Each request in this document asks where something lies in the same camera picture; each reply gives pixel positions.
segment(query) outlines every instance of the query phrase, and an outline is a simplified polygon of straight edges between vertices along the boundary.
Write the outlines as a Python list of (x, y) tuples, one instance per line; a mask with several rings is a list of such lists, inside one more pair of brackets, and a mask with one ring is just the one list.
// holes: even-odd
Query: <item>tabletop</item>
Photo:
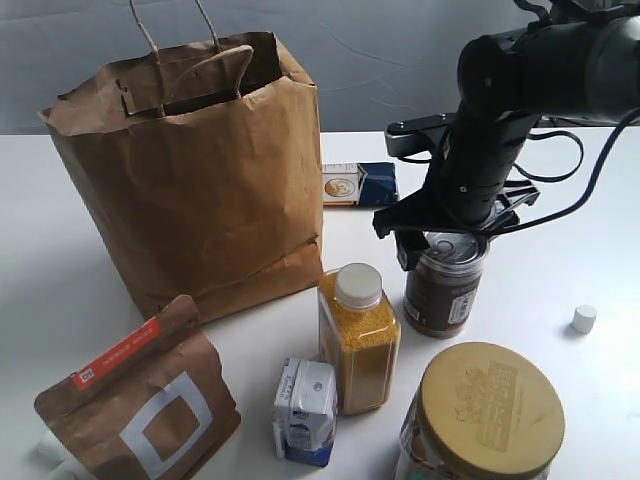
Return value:
[[(573, 203), (585, 188), (610, 129), (573, 129), (587, 158), (559, 185), (540, 186), (532, 219)], [(382, 133), (323, 134), (326, 163), (390, 161)], [(377, 268), (402, 324), (391, 398), (379, 410), (340, 418), (324, 469), (278, 460), (270, 426), (287, 356), (318, 350), (313, 289), (204, 327), (220, 352), (238, 403), (238, 431), (200, 470), (205, 479), (390, 479), (398, 434), (429, 361), (460, 342), (515, 350), (551, 380), (567, 430), (551, 480), (633, 478), (640, 444), (640, 226), (635, 203), (640, 129), (615, 146), (592, 199), (575, 214), (492, 243), (465, 331), (433, 340), (406, 324), (405, 273), (392, 236), (379, 240), (372, 210), (325, 209), (325, 269), (351, 262)], [(142, 322), (49, 137), (0, 137), (0, 478), (46, 478), (53, 464), (35, 446), (45, 427), (36, 395), (87, 364)], [(566, 139), (527, 142), (519, 162), (542, 175), (576, 161)], [(425, 168), (398, 164), (402, 196), (420, 187)], [(598, 310), (586, 336), (569, 327), (581, 304)], [(255, 339), (260, 339), (255, 348)]]

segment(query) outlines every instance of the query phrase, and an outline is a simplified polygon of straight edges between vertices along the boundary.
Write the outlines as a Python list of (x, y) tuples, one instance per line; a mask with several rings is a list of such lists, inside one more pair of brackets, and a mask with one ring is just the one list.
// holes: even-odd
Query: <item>white bottle cap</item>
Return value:
[(336, 300), (349, 310), (369, 310), (382, 299), (382, 277), (365, 263), (352, 263), (340, 269), (336, 278)]
[(69, 456), (67, 449), (60, 443), (60, 440), (51, 433), (51, 430), (44, 432), (40, 443), (38, 443), (38, 451), (45, 457), (58, 463)]
[(591, 305), (580, 305), (573, 314), (571, 326), (579, 333), (586, 335), (593, 328), (598, 312)]

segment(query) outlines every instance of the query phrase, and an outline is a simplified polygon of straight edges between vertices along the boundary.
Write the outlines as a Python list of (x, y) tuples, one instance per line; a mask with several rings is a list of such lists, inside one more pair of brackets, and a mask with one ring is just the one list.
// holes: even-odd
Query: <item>canned food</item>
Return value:
[(560, 399), (532, 363), (497, 345), (456, 345), (424, 372), (394, 480), (546, 480), (564, 427)]
[(404, 308), (420, 333), (450, 338), (469, 318), (489, 244), (471, 234), (434, 232), (426, 239), (430, 248), (407, 276)]

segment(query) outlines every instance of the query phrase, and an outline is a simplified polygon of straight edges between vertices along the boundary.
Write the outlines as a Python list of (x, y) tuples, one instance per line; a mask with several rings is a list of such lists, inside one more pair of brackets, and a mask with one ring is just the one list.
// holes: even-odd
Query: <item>brown paper bag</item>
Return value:
[(98, 480), (178, 480), (240, 423), (188, 296), (38, 395), (35, 409)]
[(150, 55), (102, 67), (41, 116), (139, 309), (187, 293), (209, 321), (315, 284), (309, 76), (270, 33), (212, 28), (158, 50), (138, 24)]

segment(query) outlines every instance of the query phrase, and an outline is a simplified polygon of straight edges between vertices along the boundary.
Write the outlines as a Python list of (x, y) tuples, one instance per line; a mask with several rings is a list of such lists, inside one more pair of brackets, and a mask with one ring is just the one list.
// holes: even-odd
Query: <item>milk carton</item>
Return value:
[(273, 406), (278, 457), (326, 467), (333, 448), (336, 406), (333, 367), (288, 358)]

